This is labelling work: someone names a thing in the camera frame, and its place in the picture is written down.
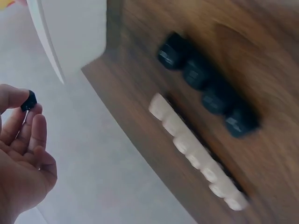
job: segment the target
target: walnut wood surface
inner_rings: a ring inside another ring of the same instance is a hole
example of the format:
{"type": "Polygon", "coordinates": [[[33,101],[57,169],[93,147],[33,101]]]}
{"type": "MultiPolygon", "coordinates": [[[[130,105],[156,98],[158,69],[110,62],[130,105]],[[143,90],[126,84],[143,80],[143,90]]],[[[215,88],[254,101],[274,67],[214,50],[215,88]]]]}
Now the walnut wood surface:
{"type": "Polygon", "coordinates": [[[299,0],[117,1],[108,1],[113,44],[83,72],[174,196],[200,224],[299,223],[299,0]],[[159,64],[158,45],[172,30],[214,59],[261,114],[261,129],[234,139],[201,93],[159,64]],[[246,210],[230,210],[175,149],[148,112],[156,92],[172,95],[247,191],[246,210]]]}

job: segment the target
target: finger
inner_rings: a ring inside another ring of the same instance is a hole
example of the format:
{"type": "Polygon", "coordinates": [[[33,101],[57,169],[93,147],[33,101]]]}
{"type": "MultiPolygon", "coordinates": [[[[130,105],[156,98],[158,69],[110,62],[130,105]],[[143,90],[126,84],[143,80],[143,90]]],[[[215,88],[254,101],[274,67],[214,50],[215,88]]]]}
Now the finger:
{"type": "Polygon", "coordinates": [[[28,145],[28,150],[33,151],[37,146],[46,148],[47,143],[47,121],[46,118],[37,114],[33,118],[31,137],[28,145]]]}
{"type": "Polygon", "coordinates": [[[43,154],[45,152],[45,148],[42,146],[38,146],[33,149],[33,152],[27,152],[24,154],[24,160],[30,163],[35,168],[40,168],[43,162],[43,154]]]}
{"type": "Polygon", "coordinates": [[[21,108],[14,109],[2,128],[0,140],[9,146],[21,129],[25,116],[26,112],[23,112],[21,108]]]}
{"type": "Polygon", "coordinates": [[[7,154],[9,155],[9,157],[15,161],[15,162],[18,162],[18,161],[24,161],[24,158],[22,155],[20,155],[19,153],[17,153],[16,151],[14,150],[9,150],[7,152],[7,154]]]}
{"type": "Polygon", "coordinates": [[[9,151],[11,151],[11,147],[7,146],[3,141],[0,141],[0,150],[8,153],[9,151]]]}
{"type": "Polygon", "coordinates": [[[49,192],[57,182],[57,166],[55,159],[46,151],[43,154],[40,172],[46,180],[47,191],[49,192]]]}
{"type": "Polygon", "coordinates": [[[21,106],[29,97],[29,91],[18,89],[7,84],[0,84],[0,114],[8,108],[21,106]]]}
{"type": "Polygon", "coordinates": [[[31,137],[33,119],[37,114],[41,114],[42,112],[42,105],[36,104],[35,107],[28,112],[17,138],[10,144],[10,147],[21,155],[27,151],[31,137]]]}

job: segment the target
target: white floor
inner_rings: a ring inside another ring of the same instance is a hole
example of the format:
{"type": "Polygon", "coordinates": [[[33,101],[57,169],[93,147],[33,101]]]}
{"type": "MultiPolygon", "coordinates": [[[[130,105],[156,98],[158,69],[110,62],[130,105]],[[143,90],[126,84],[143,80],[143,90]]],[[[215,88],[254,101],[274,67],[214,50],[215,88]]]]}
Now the white floor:
{"type": "Polygon", "coordinates": [[[0,83],[32,89],[48,121],[59,180],[17,224],[193,224],[81,72],[63,86],[26,8],[0,12],[0,83]]]}

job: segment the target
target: white cabinet edge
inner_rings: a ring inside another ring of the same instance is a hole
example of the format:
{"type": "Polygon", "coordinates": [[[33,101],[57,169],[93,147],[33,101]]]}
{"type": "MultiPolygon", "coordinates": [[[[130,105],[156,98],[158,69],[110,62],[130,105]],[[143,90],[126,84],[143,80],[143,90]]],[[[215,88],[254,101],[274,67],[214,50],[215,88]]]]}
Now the white cabinet edge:
{"type": "Polygon", "coordinates": [[[43,6],[40,0],[28,0],[28,7],[33,24],[36,28],[38,37],[43,45],[43,48],[56,72],[59,80],[64,84],[65,77],[59,64],[52,40],[49,34],[47,23],[44,17],[43,6]]]}

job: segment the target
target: hand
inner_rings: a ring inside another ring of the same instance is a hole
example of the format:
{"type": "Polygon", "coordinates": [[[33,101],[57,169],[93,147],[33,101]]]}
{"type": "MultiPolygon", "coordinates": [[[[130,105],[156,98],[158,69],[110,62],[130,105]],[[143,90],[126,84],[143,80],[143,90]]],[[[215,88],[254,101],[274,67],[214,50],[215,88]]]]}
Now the hand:
{"type": "Polygon", "coordinates": [[[3,127],[0,119],[0,223],[3,217],[2,222],[13,223],[19,214],[38,205],[57,181],[56,162],[45,151],[42,106],[37,104],[27,116],[20,109],[28,97],[28,90],[0,85],[0,114],[15,108],[3,127]]]}

